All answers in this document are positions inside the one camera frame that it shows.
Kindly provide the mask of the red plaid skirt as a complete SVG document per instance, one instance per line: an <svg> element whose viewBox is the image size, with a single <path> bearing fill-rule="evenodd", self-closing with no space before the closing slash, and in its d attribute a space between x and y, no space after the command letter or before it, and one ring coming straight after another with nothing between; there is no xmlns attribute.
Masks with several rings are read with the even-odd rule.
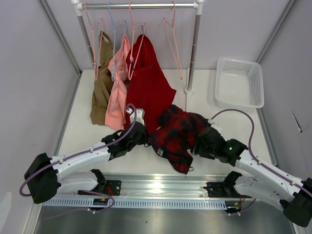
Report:
<svg viewBox="0 0 312 234"><path fill-rule="evenodd" d="M171 105L159 116L158 122L160 127L149 132L150 145L177 172L187 174L193 162L188 150L194 147L199 132L209 126L207 119Z"/></svg>

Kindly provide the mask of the pink wire hanger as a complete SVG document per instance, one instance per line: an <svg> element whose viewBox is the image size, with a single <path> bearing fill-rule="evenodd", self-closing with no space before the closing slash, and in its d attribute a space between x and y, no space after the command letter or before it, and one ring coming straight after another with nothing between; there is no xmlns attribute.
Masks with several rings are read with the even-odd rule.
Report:
<svg viewBox="0 0 312 234"><path fill-rule="evenodd" d="M181 67L181 63L180 63L179 50L178 50L178 46L177 46L176 32L175 32L176 4L174 1L172 1L172 4L173 4L173 9L174 9L172 21L169 22L166 17L163 17L163 24L164 24L164 29L165 29L165 32L167 35L167 39L168 39L169 46L170 46L170 49L171 49L171 52L172 52L172 55L174 58L174 62L176 65L176 69L177 69L179 78L181 80L183 80L182 67ZM170 29L172 30L172 36L173 36L172 38L170 37L168 27L170 27Z"/></svg>

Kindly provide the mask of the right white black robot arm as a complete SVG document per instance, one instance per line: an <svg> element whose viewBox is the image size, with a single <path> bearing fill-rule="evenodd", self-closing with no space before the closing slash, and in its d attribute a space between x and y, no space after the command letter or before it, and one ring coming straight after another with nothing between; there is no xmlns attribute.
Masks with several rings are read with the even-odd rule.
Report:
<svg viewBox="0 0 312 234"><path fill-rule="evenodd" d="M222 163L255 177L248 179L231 172L223 183L227 196L247 195L270 204L281 211L292 223L306 228L312 219L312 179L295 177L265 161L236 139L225 140L213 127L202 130L196 138L192 154Z"/></svg>

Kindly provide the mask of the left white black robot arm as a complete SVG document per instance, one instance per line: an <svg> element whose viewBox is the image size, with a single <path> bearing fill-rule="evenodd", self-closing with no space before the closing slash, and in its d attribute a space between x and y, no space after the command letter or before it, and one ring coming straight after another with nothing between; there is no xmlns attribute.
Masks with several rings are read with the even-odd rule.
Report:
<svg viewBox="0 0 312 234"><path fill-rule="evenodd" d="M24 184L35 204L44 203L57 194L100 195L107 184L102 172L92 169L81 173L80 170L125 156L137 145L147 143L146 127L134 122L85 150L60 156L37 155L24 174Z"/></svg>

